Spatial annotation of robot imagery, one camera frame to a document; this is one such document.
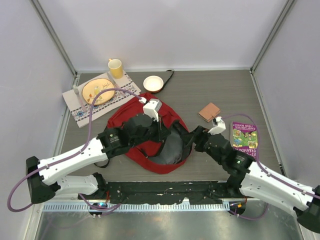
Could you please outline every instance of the white bowl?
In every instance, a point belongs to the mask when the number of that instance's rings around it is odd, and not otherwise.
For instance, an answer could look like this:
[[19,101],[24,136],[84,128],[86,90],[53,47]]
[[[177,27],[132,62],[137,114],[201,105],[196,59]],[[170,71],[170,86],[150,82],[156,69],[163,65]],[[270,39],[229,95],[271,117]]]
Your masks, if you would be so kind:
[[148,76],[143,81],[143,87],[151,93],[159,92],[163,86],[164,86],[164,81],[159,76]]

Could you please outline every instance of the fork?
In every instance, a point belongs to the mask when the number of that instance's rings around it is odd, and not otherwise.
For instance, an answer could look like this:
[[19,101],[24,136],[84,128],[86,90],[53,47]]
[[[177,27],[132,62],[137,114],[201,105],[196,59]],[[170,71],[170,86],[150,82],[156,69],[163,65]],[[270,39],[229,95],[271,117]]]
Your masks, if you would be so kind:
[[82,111],[85,112],[86,108],[85,108],[84,102],[82,101],[81,96],[79,94],[79,89],[78,89],[77,85],[73,84],[72,85],[72,89],[73,89],[74,93],[76,94],[76,96],[78,98],[78,101],[79,101],[79,103],[81,105]]

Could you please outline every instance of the wallet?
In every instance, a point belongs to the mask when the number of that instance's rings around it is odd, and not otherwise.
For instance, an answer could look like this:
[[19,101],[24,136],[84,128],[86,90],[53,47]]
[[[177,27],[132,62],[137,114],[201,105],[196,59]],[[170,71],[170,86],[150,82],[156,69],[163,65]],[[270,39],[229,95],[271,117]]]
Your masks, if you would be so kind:
[[205,121],[210,122],[220,113],[220,109],[210,102],[207,106],[205,106],[198,115],[202,117]]

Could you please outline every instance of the white wall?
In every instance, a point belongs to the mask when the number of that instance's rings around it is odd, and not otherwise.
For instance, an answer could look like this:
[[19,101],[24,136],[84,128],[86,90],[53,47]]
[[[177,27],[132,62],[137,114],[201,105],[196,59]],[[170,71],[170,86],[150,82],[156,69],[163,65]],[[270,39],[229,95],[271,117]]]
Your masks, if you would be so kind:
[[320,185],[320,1],[297,1],[256,71],[290,178]]
[[[0,35],[0,233],[21,240],[30,212],[10,212],[7,197],[28,157],[53,154],[72,75],[28,0],[0,1]],[[30,203],[27,184],[12,203]]]
[[251,67],[286,0],[40,0],[72,63]]

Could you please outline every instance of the plate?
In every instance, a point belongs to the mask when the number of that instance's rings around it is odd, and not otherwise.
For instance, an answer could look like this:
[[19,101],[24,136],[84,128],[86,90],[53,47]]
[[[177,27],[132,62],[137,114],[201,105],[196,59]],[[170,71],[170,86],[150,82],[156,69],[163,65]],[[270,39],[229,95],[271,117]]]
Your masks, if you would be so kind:
[[[115,86],[112,84],[111,81],[109,81],[106,78],[94,79],[94,80],[88,82],[83,87],[82,96],[88,104],[92,104],[94,98],[96,97],[96,95],[98,93],[100,93],[102,90],[113,89],[113,88],[115,88]],[[114,95],[115,95],[114,90],[107,91],[107,92],[101,94],[97,98],[94,105],[97,106],[97,105],[104,104],[104,103],[108,102],[110,99],[112,99]]]

